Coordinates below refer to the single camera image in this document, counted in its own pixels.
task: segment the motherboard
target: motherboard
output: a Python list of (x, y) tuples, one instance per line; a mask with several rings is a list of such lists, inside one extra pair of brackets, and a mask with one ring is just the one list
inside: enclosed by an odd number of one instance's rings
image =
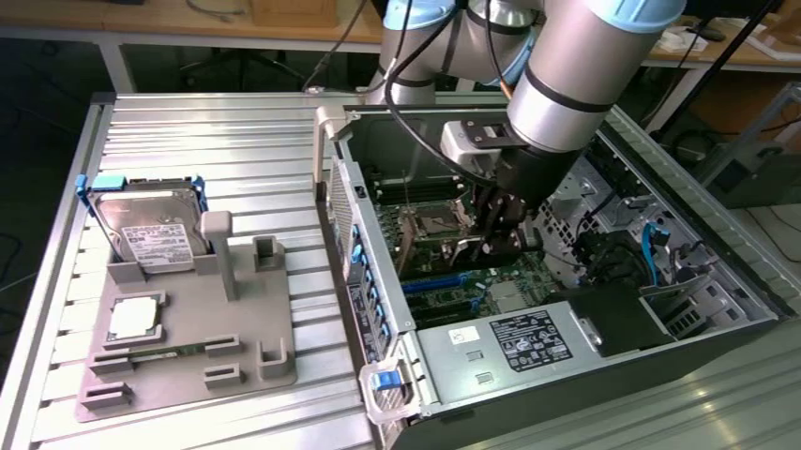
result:
[(564, 289), (538, 252), (510, 265), (453, 273), (451, 243), (481, 238), (463, 199), (378, 204), (375, 213), (418, 329), (540, 306)]

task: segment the aluminum table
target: aluminum table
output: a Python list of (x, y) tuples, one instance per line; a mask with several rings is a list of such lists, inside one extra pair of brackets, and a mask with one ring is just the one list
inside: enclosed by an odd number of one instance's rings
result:
[[(498, 103), (501, 97), (441, 94), (439, 100)], [(313, 112), (317, 106), (353, 102), (337, 94), (128, 95), (91, 106), (0, 397), (0, 423), (8, 424), (2, 448), (374, 448), (311, 196)], [(618, 119), (616, 126), (633, 123)], [(648, 139), (634, 129), (626, 136)], [(706, 193), (676, 176), (674, 163), (662, 153), (644, 153), (644, 158), (685, 186), (682, 196), (698, 211), (706, 208), (700, 214), (712, 221)], [(234, 213), (232, 241), (260, 233), (278, 236), (289, 249), (295, 385), (87, 424), (75, 421), (110, 249), (75, 198), (72, 180), (79, 173), (92, 177), (99, 172), (131, 177), (200, 173), (210, 208)], [(736, 244), (737, 233), (725, 235), (736, 251), (749, 250)], [(776, 267), (762, 270), (777, 287), (796, 285), (792, 274)], [(790, 287), (788, 299), (799, 310)], [(792, 322), (684, 379), (471, 448), (794, 448), (801, 439), (799, 373), (801, 326)]]

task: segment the wooden box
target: wooden box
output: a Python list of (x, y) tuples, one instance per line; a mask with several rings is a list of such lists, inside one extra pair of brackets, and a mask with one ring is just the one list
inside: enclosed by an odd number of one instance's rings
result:
[(250, 0), (259, 26), (337, 26), (337, 0)]

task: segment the warning label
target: warning label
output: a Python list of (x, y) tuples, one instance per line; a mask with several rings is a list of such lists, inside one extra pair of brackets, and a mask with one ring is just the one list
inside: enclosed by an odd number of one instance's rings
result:
[(548, 311), (490, 322), (490, 326), (515, 372), (573, 358)]

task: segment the wooden table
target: wooden table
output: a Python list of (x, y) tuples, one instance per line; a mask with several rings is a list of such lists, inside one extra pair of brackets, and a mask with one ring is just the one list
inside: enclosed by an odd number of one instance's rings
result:
[[(247, 11), (231, 22), (191, 10), (183, 0), (146, 0), (143, 6), (126, 6), (107, 0), (0, 0), (0, 37), (91, 42), (100, 48), (114, 88), (119, 93), (135, 92), (128, 63), (120, 47), (124, 44), (222, 47), (240, 49), (303, 50), (323, 52), (341, 38), (359, 0), (338, 1), (339, 25), (334, 28), (255, 26), (248, 0), (203, 0), (208, 8), (231, 8), (238, 2)], [(682, 65), (689, 71), (677, 85), (649, 130), (660, 128), (696, 86), (712, 62), (729, 45), (737, 28), (714, 23), (728, 35), (725, 42), (712, 42), (700, 54), (692, 54)], [(362, 13), (339, 51), (379, 53), (382, 22), (371, 2)], [(654, 48), (644, 66), (670, 68), (684, 53)], [(801, 73), (801, 64), (777, 61), (744, 43), (725, 70)], [(473, 82), (461, 81), (459, 90), (471, 90)]]
[[(204, 0), (206, 8), (246, 10), (231, 22), (194, 11), (183, 0), (146, 0), (142, 6), (108, 0), (0, 0), (0, 37), (71, 40), (98, 45), (114, 89), (135, 92), (124, 44), (326, 52), (342, 37), (359, 0), (338, 1), (333, 28), (256, 26), (248, 0)], [(379, 53), (383, 26), (369, 2), (339, 47), (347, 53)]]

